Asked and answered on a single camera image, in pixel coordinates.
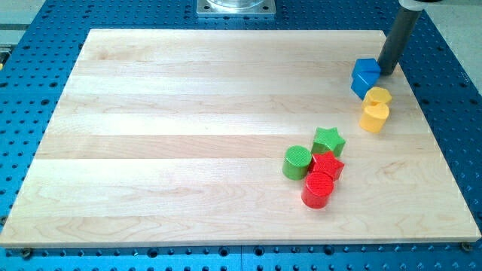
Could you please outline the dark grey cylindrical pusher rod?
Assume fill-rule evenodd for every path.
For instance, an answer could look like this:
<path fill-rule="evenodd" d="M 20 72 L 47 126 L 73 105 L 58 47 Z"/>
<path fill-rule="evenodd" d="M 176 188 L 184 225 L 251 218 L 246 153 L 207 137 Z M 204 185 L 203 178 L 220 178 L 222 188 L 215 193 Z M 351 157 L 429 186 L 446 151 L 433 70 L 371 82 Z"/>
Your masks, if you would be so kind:
<path fill-rule="evenodd" d="M 381 75 L 391 75 L 394 72 L 420 14 L 421 11 L 399 8 L 377 60 Z"/>

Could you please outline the white rod holder collar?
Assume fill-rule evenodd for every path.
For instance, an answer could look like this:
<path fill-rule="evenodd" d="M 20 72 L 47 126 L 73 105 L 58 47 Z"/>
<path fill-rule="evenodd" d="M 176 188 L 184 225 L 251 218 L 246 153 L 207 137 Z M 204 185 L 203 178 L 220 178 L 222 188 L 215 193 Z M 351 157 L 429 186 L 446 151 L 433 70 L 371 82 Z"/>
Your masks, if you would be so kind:
<path fill-rule="evenodd" d="M 409 11 L 423 11 L 429 5 L 427 2 L 418 0 L 398 0 L 398 3 Z"/>

